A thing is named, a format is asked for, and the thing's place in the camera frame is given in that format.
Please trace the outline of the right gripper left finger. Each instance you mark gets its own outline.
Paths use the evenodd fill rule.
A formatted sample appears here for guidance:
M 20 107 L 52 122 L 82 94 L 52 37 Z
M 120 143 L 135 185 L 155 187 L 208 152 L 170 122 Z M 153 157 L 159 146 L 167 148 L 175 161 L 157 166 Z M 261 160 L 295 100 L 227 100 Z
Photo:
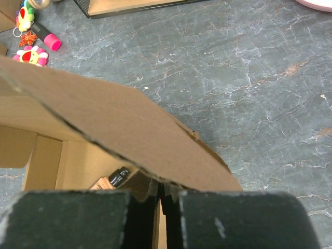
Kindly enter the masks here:
M 1 248 L 152 248 L 157 189 L 137 172 L 115 190 L 22 192 L 1 215 Z

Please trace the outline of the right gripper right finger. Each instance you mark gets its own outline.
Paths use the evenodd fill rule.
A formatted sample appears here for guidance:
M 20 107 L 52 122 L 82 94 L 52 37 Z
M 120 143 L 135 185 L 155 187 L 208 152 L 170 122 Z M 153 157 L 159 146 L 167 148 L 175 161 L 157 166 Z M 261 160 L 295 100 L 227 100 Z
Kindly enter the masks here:
M 168 248 L 319 248 L 300 201 L 285 192 L 158 187 Z

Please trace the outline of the brown small bottle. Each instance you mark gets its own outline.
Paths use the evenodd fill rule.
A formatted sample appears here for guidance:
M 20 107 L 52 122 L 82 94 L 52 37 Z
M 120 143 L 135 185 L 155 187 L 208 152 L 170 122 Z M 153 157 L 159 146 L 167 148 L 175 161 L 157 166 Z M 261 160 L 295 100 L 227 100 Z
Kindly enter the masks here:
M 130 176 L 131 171 L 126 167 L 121 167 L 115 170 L 109 176 L 100 177 L 93 183 L 89 190 L 113 190 L 123 184 Z

